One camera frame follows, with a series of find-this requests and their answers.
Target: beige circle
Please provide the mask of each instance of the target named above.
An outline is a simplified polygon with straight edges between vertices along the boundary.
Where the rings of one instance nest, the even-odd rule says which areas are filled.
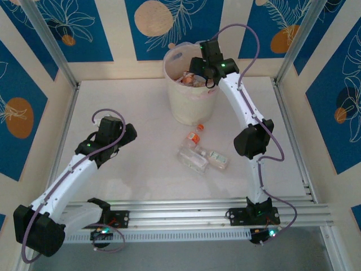
[[[173,26],[170,10],[159,1],[145,1],[134,14],[135,25],[145,36],[157,37],[169,31]]]
[[[19,2],[19,0],[9,0],[11,3],[13,3],[13,4],[15,4],[15,5],[17,5],[17,6],[20,6],[20,2]]]
[[[265,3],[268,2],[268,0],[255,0],[254,2],[257,6],[263,6]]]

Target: wall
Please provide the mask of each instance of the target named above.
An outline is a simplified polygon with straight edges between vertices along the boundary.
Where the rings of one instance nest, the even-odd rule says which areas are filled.
[[[53,81],[1,8],[0,25],[1,42],[40,88],[43,92],[41,95],[47,98],[45,110],[38,129],[34,131],[36,134],[19,180],[0,174],[0,213],[6,215],[0,232],[0,270],[11,270],[20,251],[20,245],[15,240],[12,213],[19,204],[29,205],[45,188],[72,96],[72,88],[61,72],[58,72]],[[19,82],[13,82],[13,85],[17,84],[21,86],[21,79]],[[7,94],[9,89],[1,88],[0,94]],[[1,124],[0,129],[6,129],[5,122]],[[5,143],[6,140],[2,138],[0,145]],[[19,151],[16,145],[9,146],[9,150],[1,155],[0,162],[10,159],[15,151]]]
[[[306,13],[310,0],[271,0],[279,8],[282,19],[299,3],[304,3]],[[285,52],[296,33],[278,35],[288,25],[272,18],[272,7],[265,0],[40,0],[36,1],[41,14],[57,39],[78,81],[117,78],[159,78],[162,59],[168,49],[184,41],[208,40],[219,27],[231,23],[249,24],[261,40],[259,60],[249,70],[248,76],[275,76]],[[289,6],[290,11],[282,10]],[[43,45],[38,38],[28,39],[33,29],[23,18],[21,8],[14,10],[9,0],[0,0],[35,55],[44,60]],[[244,69],[256,52],[256,43],[243,28],[232,28],[219,37],[225,58],[239,59]],[[54,67],[47,67],[50,75]]]
[[[361,163],[342,173],[336,173],[305,93],[359,20],[360,11],[361,2],[359,0],[347,0],[300,75],[298,76],[296,70],[291,68],[281,85],[318,199],[322,203],[329,203],[335,224],[339,227],[347,253],[356,270],[361,266],[361,258],[359,257],[361,233],[350,208],[361,203]],[[342,72],[342,65],[334,68],[341,69]],[[326,80],[332,81],[333,74],[330,73]],[[325,95],[329,98],[324,99],[323,102],[332,103],[336,109],[335,100],[331,98],[334,90],[327,81],[315,95],[329,94]],[[342,139],[338,138],[337,135],[335,131],[333,136],[341,144]],[[355,145],[354,149],[354,156],[357,157],[360,156],[360,153],[357,152],[358,148],[359,143]]]

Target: blue wallpaper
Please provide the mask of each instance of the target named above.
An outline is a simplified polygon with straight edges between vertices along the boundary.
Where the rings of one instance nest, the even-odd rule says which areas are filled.
[[[1,229],[2,229],[2,225],[4,224],[4,221],[5,221],[5,215],[2,215],[0,213],[0,232],[1,232]]]
[[[259,36],[259,58],[283,58],[302,23],[309,0],[254,0],[247,24]],[[246,31],[239,58],[253,58],[256,46]]]
[[[361,205],[353,206],[351,210],[361,231]]]
[[[44,66],[49,76],[55,80],[56,74],[58,73],[58,66],[55,64],[45,45],[33,29],[32,24],[29,22],[22,8],[10,0],[0,0],[0,6],[4,9],[5,13],[25,39],[29,47],[33,50],[35,56]]]
[[[20,6],[0,0],[11,21],[54,79],[58,70]],[[112,62],[94,0],[39,0],[36,5],[69,62]]]
[[[175,45],[219,31],[223,0],[125,0],[138,60],[163,60]]]
[[[361,161],[361,19],[306,92],[336,172]]]
[[[300,74],[346,0],[328,0],[293,64]]]
[[[47,98],[0,41],[0,173],[18,181]]]
[[[322,39],[345,0],[328,0],[319,20],[295,61],[300,71]],[[259,58],[283,58],[311,5],[311,0],[254,0],[247,24],[259,36]],[[239,58],[253,58],[256,46],[253,35],[246,31]]]

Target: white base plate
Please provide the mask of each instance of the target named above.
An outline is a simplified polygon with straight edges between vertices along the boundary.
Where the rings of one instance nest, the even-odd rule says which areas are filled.
[[[298,170],[278,102],[269,77],[248,77],[245,87],[254,104],[275,124],[274,135],[285,152],[285,161],[266,162],[263,174],[270,193],[276,196],[304,196],[302,177]],[[224,172],[208,168],[199,175],[181,164],[177,148],[192,130],[177,122],[170,111],[164,79],[83,81],[74,109],[64,151],[62,171],[78,144],[97,130],[92,114],[101,108],[121,113],[138,132],[134,142],[120,148],[119,154],[100,167],[97,174],[74,197],[87,201],[102,200],[180,200],[226,199],[247,196],[243,158],[233,146],[241,132],[235,113],[226,96],[219,93],[212,118],[204,124],[200,146],[216,150],[230,158]],[[273,142],[267,155],[280,154]]]

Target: orange circle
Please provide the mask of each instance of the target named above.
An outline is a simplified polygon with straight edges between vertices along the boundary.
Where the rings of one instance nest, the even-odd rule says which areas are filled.
[[[334,119],[339,123],[342,124],[345,122],[347,117],[347,112],[344,108],[339,107],[338,109],[336,109],[336,111],[334,112]]]
[[[68,46],[74,46],[75,45],[75,39],[70,35],[63,35],[61,38],[61,41]]]
[[[14,114],[6,117],[6,126],[9,132],[17,138],[25,139],[30,135],[34,124],[34,112],[30,103],[23,98],[12,98],[5,105],[7,112],[16,110],[20,116]]]
[[[271,41],[272,52],[276,54],[286,53],[299,27],[299,25],[291,25],[288,28],[282,29],[280,32],[274,35]]]

